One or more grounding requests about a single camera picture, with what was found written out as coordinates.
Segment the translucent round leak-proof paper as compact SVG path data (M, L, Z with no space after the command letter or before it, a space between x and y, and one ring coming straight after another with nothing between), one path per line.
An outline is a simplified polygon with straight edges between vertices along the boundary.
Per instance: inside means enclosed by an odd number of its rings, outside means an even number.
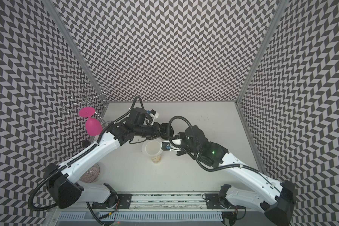
M148 157L156 157L161 155L163 150L161 150L161 140L147 140L142 145L142 153Z

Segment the black plastic cup lid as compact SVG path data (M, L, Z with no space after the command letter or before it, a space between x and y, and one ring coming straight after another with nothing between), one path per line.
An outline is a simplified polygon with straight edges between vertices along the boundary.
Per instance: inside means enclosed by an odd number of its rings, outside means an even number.
M172 126L169 126L168 123L160 124L160 133L165 132L165 140L168 140L169 137L173 137L174 129Z

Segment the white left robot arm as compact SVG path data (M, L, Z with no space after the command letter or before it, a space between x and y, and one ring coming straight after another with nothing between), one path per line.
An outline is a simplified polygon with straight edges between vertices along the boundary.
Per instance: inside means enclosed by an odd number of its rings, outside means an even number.
M28 208L32 211L46 211L54 207L64 209L79 201L105 202L112 193L110 188L106 185L91 187L79 184L81 176L103 157L132 141L135 136L146 139L162 136L161 125L155 122L159 114L155 110L146 110L144 106L135 107L137 101L142 101L140 96L135 97L128 112L101 131L97 141L59 165L48 165L44 179L28 198ZM34 198L43 186L47 188L54 204L35 206Z

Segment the printed paper milk tea cup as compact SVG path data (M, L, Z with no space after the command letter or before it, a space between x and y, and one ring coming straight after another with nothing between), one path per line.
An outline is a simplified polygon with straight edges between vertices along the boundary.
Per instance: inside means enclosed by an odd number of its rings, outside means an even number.
M160 139L147 140L142 145L142 153L151 158L153 163L161 161L162 152L162 141Z

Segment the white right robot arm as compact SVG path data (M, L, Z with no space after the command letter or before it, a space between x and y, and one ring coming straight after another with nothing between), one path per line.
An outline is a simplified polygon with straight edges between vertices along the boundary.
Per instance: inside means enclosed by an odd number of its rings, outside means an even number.
M280 182L245 164L222 145L210 142L201 129L183 116L170 119L166 134L168 150L189 155L206 172L227 172L251 189L223 185L218 193L222 207L242 206L263 213L277 226L291 225L297 196L294 183Z

